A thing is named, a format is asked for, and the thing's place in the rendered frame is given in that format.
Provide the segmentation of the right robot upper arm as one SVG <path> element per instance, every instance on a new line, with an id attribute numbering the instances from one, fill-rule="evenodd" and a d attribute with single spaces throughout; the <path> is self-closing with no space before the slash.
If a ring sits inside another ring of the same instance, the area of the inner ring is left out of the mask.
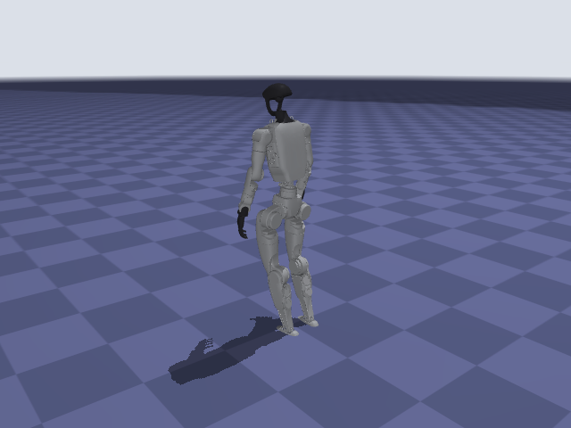
<path id="1" fill-rule="evenodd" d="M 310 140 L 311 128 L 310 128 L 310 125 L 307 123 L 302 123 L 302 126 L 304 128 L 305 143 L 306 143 L 306 154 L 307 154 L 306 170 L 307 170 L 313 164 L 313 154 L 312 154 L 312 148 L 311 148 L 311 142 L 310 142 L 311 141 Z"/>

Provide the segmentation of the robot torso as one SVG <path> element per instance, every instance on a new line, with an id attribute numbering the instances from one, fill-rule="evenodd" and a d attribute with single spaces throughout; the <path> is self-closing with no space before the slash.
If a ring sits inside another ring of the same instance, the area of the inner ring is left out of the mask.
<path id="1" fill-rule="evenodd" d="M 271 119 L 265 126 L 274 128 L 272 141 L 267 146 L 266 158 L 273 180 L 280 182 L 280 191 L 273 196 L 272 202 L 281 207 L 282 219 L 289 219 L 301 212 L 302 197 L 297 194 L 294 181 L 305 177 L 305 135 L 299 120 L 294 119 L 294 122 L 289 123 L 276 121 L 277 119 L 274 119 L 274 122 Z"/>

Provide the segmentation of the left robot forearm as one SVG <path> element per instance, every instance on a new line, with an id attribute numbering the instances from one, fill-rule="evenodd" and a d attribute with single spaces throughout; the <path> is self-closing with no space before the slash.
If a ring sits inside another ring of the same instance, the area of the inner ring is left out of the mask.
<path id="1" fill-rule="evenodd" d="M 246 179 L 244 182 L 244 190 L 241 196 L 241 201 L 238 204 L 240 212 L 243 207 L 247 207 L 249 209 L 248 213 L 251 210 L 251 204 L 255 195 L 255 191 L 258 188 L 258 184 L 255 183 L 254 181 L 251 181 L 251 178 L 252 178 L 252 168 L 248 168 Z"/>

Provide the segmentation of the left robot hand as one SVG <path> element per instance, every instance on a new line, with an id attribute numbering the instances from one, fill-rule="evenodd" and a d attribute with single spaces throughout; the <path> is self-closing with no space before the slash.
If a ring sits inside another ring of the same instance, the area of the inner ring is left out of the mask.
<path id="1" fill-rule="evenodd" d="M 238 225 L 238 231 L 240 236 L 242 236 L 244 239 L 247 239 L 247 234 L 244 234 L 243 232 L 246 232 L 245 230 L 243 230 L 244 227 L 244 217 L 248 216 L 248 208 L 247 207 L 243 207 L 241 209 L 241 212 L 238 210 L 237 214 L 238 214 L 238 218 L 237 218 L 237 225 Z"/>

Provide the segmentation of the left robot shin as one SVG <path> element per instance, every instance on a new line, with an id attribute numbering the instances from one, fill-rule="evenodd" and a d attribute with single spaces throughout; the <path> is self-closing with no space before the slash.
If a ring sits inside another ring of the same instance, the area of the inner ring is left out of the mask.
<path id="1" fill-rule="evenodd" d="M 291 306 L 292 306 L 292 294 L 291 286 L 288 283 L 282 283 L 282 276 L 276 270 L 272 270 L 268 275 L 269 290 L 271 293 L 272 300 L 278 314 L 284 331 L 286 333 L 291 333 L 290 327 L 294 330 L 294 324 L 292 320 Z M 289 331 L 289 332 L 288 332 Z"/>

